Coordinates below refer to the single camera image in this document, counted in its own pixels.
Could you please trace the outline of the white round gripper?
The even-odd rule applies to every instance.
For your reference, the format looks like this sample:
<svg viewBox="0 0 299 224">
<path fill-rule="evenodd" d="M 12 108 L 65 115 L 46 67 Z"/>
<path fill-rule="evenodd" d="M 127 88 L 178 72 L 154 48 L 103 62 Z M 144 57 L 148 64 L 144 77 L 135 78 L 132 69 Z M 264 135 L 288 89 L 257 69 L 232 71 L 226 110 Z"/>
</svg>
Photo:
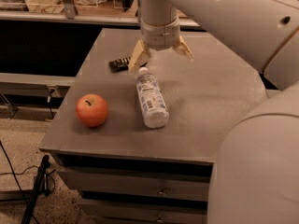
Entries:
<svg viewBox="0 0 299 224">
<path fill-rule="evenodd" d="M 163 50 L 172 49 L 179 55 L 193 60 L 194 56 L 189 46 L 180 35 L 179 18 L 170 23 L 159 25 L 150 24 L 141 18 L 141 39 L 134 47 L 131 60 L 128 64 L 130 73 L 136 72 L 151 57 L 150 49 Z"/>
</svg>

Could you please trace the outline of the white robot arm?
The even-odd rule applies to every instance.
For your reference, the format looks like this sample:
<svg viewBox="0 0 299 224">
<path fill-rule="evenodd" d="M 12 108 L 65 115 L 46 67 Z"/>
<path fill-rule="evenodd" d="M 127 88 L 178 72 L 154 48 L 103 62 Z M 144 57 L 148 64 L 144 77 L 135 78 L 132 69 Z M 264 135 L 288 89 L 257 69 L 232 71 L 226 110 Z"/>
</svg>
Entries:
<svg viewBox="0 0 299 224">
<path fill-rule="evenodd" d="M 172 6 L 238 55 L 239 90 L 263 97 L 215 155 L 207 224 L 299 224 L 298 0 L 141 0 L 144 42 L 159 48 L 159 8 Z M 278 89 L 266 97 L 262 82 Z"/>
</svg>

